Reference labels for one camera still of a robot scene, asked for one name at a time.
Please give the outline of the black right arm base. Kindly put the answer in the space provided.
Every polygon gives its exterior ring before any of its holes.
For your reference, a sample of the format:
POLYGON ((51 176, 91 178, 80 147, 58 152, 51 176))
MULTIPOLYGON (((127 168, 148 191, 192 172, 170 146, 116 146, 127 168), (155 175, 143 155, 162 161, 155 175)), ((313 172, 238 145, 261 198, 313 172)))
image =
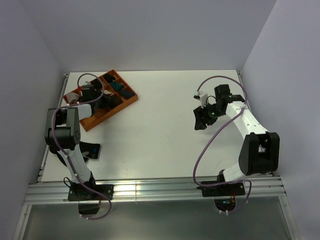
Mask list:
POLYGON ((198 186, 204 198, 224 197, 214 199, 215 207, 222 212, 231 212, 236 209, 236 197, 245 195, 245 188, 242 183, 231 183, 213 187, 198 186))

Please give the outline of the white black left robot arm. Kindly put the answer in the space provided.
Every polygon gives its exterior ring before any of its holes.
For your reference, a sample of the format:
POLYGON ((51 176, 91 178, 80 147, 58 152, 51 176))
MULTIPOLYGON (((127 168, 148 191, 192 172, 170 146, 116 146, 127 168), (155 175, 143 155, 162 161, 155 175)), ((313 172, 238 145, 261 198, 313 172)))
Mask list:
POLYGON ((49 151, 57 155, 70 172, 69 196, 82 201, 103 196, 81 152, 80 121, 98 109, 104 87, 98 90, 93 84, 86 84, 79 88, 81 96, 74 104, 47 110, 44 139, 49 151))

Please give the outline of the brown sock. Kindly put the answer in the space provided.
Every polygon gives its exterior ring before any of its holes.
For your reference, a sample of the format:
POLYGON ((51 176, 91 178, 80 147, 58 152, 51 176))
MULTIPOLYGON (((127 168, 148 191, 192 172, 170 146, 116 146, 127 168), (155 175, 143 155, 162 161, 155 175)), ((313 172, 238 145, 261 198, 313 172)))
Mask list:
POLYGON ((123 100, 118 95, 112 95, 109 97, 109 107, 111 109, 121 105, 123 103, 123 100))

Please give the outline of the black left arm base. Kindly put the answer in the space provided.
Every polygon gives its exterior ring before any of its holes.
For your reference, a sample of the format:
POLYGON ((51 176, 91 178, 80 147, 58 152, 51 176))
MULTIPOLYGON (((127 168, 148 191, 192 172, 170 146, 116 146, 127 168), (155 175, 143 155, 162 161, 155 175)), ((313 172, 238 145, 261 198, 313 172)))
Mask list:
MULTIPOLYGON (((96 185, 97 192, 104 194, 110 200, 113 199, 114 185, 113 184, 98 184, 96 185)), ((87 189, 83 190, 74 190, 70 189, 68 193, 67 200, 69 202, 78 202, 78 212, 81 215, 92 216, 98 213, 101 206, 101 201, 103 197, 88 191, 87 189)))

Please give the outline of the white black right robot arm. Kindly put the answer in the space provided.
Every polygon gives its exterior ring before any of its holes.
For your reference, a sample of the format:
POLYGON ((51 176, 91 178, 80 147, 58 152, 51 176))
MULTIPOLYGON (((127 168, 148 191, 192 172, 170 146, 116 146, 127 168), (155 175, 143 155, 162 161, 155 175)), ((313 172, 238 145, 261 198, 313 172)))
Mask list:
POLYGON ((222 195, 229 194, 234 182, 256 174, 274 172, 279 166, 280 136, 263 127, 248 109, 247 100, 240 94, 232 94, 227 84, 214 89, 215 103, 208 102, 208 94, 197 91, 194 98, 199 100, 195 108, 194 129, 205 130, 213 125, 219 117, 228 116, 229 123, 234 123, 240 132, 243 143, 238 162, 220 171, 216 189, 222 195))

